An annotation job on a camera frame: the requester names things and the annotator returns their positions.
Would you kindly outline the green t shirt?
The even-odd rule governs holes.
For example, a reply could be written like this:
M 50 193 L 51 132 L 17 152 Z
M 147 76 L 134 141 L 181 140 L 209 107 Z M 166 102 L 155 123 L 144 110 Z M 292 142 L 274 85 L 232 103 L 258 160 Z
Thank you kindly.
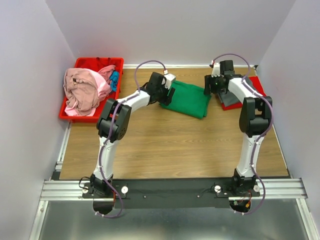
M 177 80 L 171 86 L 175 88 L 171 103 L 168 106 L 160 104 L 162 108 L 197 119 L 207 116 L 212 96 L 205 95 L 202 87 Z

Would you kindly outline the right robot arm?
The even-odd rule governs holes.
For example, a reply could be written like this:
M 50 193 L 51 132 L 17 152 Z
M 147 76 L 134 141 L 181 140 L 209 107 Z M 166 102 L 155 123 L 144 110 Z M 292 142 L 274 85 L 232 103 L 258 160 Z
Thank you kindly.
M 204 77 L 204 94 L 232 93 L 242 104 L 239 116 L 239 129 L 243 133 L 240 160 L 230 182 L 224 186 L 226 191 L 241 196 L 255 188 L 260 147 L 273 125 L 273 101 L 253 89 L 244 76 L 235 74 L 232 60 L 212 61 L 209 66 L 212 73 Z

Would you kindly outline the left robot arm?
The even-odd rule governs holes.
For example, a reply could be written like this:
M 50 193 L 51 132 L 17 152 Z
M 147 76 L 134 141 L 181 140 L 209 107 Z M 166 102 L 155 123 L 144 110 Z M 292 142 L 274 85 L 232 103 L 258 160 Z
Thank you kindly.
M 175 93 L 172 87 L 175 81 L 176 76 L 166 70 L 163 74 L 153 72 L 149 81 L 134 93 L 105 103 L 96 125 L 99 151 L 96 167 L 90 176 L 90 187 L 99 197 L 107 197 L 113 191 L 116 149 L 128 130 L 131 114 L 154 103 L 169 105 Z

